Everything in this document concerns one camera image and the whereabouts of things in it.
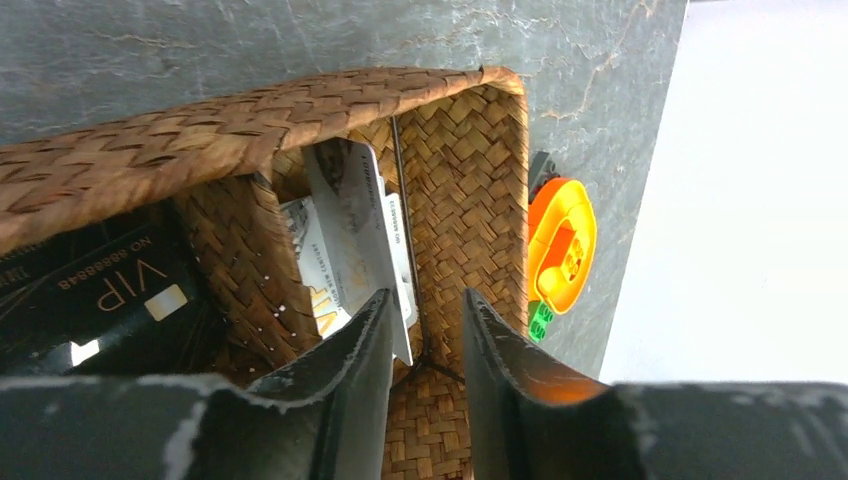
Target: green object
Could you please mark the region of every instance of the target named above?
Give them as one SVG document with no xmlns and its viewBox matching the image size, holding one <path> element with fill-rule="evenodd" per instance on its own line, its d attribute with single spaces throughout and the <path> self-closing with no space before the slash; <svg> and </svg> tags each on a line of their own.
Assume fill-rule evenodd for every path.
<svg viewBox="0 0 848 480">
<path fill-rule="evenodd" d="M 548 332 L 548 324 L 554 319 L 554 312 L 544 302 L 540 301 L 530 302 L 528 310 L 530 314 L 530 340 L 539 343 Z"/>
</svg>

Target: basket compartment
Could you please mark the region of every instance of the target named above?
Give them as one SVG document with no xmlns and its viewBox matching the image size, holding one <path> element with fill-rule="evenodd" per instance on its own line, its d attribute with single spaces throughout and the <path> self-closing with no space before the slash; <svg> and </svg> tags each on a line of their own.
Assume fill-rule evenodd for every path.
<svg viewBox="0 0 848 480">
<path fill-rule="evenodd" d="M 501 68 L 364 69 L 2 146 L 0 253 L 173 197 L 233 343 L 261 356 L 262 370 L 286 364 L 320 341 L 279 212 L 309 194 L 299 149 L 333 136 L 367 142 L 397 190 L 395 115 L 422 297 L 413 351 L 426 336 L 431 360 L 461 371 L 465 287 L 526 331 L 523 93 Z M 464 388 L 435 371 L 399 387 L 384 476 L 468 470 L 466 410 Z"/>
</svg>

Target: white card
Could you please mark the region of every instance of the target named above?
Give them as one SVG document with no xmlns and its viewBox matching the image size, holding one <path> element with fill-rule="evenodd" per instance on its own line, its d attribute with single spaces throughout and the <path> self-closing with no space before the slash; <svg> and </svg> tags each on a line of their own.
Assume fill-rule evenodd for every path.
<svg viewBox="0 0 848 480">
<path fill-rule="evenodd" d="M 303 150 L 321 230 L 342 307 L 356 312 L 376 290 L 392 292 L 392 351 L 412 365 L 383 208 L 385 187 L 370 146 L 333 138 Z M 356 295 L 364 287 L 367 296 Z"/>
</svg>

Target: marble countertop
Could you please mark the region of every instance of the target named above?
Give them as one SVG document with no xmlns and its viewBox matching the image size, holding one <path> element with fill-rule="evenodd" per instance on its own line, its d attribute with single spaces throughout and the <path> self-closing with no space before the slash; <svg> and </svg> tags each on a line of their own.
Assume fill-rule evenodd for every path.
<svg viewBox="0 0 848 480">
<path fill-rule="evenodd" d="M 686 0 L 7 0 L 0 144 L 363 65 L 523 77 L 531 154 L 586 184 L 594 269 L 543 347 L 600 371 Z"/>
</svg>

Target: orange toy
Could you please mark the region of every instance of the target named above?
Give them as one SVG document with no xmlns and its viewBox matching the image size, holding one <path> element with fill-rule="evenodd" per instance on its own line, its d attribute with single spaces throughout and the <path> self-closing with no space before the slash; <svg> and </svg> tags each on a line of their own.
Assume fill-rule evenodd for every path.
<svg viewBox="0 0 848 480">
<path fill-rule="evenodd" d="M 577 301 L 595 255 L 598 227 L 586 188 L 577 180 L 551 179 L 530 204 L 528 222 L 529 301 L 563 314 Z"/>
</svg>

